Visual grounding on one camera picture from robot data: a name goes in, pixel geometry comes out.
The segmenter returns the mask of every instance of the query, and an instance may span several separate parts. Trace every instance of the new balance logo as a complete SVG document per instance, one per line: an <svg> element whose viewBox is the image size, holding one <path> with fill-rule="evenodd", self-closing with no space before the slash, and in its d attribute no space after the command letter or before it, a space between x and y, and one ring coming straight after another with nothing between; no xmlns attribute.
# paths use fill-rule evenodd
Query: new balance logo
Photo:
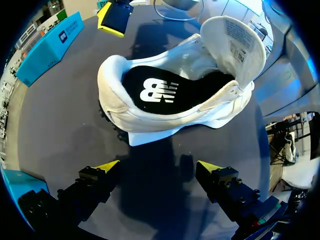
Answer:
<svg viewBox="0 0 320 240"><path fill-rule="evenodd" d="M144 90L140 93L140 98L145 102L160 102L161 98L164 98L166 103L173 103L177 86L179 84L171 82L172 86L167 85L167 81L163 81L156 78L148 78L144 81Z"/></svg>

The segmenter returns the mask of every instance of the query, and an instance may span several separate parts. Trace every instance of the shoe tongue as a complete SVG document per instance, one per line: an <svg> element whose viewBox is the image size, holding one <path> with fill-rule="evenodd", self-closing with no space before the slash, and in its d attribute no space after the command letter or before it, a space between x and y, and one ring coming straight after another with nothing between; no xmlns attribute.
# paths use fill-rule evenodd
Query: shoe tongue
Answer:
<svg viewBox="0 0 320 240"><path fill-rule="evenodd" d="M228 16L206 20L200 29L203 44L225 74L244 89L263 70L266 51L258 35L241 21Z"/></svg>

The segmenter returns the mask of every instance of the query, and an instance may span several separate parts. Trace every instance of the table surface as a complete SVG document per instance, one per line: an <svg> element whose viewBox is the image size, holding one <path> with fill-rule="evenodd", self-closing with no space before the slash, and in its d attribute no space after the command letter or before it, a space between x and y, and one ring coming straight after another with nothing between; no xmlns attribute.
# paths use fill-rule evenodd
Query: table surface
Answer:
<svg viewBox="0 0 320 240"><path fill-rule="evenodd" d="M84 167L119 159L121 183L81 228L109 240L230 239L238 226L210 203L195 179L195 167L198 160L231 166L244 183L261 190L262 200L267 197L269 147L257 100L252 96L222 128L195 125L129 147L100 116L99 66L111 55L139 59L160 54L199 33L200 25L163 20L152 6L137 6L125 37L118 38L97 30L97 20L85 20L61 62L28 89L19 120L21 170L45 179L57 197L57 190L73 184Z"/></svg>

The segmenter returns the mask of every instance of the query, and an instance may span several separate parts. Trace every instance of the label on shoe tongue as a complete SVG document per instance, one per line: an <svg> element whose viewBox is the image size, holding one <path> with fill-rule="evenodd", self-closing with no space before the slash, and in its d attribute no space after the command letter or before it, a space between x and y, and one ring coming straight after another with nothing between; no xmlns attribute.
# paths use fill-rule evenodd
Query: label on shoe tongue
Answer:
<svg viewBox="0 0 320 240"><path fill-rule="evenodd" d="M238 63L243 64L247 57L247 51L242 49L241 47L237 47L237 45L231 40L229 40L229 49L234 59Z"/></svg>
<svg viewBox="0 0 320 240"><path fill-rule="evenodd" d="M251 52L255 41L254 36L247 32L242 26L236 22L225 19L225 33L237 40L246 50Z"/></svg>

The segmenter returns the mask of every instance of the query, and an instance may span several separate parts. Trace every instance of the shoe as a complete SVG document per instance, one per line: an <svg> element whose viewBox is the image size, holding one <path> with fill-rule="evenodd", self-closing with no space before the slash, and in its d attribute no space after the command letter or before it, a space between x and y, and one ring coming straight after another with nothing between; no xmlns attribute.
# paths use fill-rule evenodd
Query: shoe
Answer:
<svg viewBox="0 0 320 240"><path fill-rule="evenodd" d="M220 128L248 104L266 62L264 45L244 23L205 21L200 34L157 56L108 57L98 71L99 101L110 121L137 146L185 126Z"/></svg>

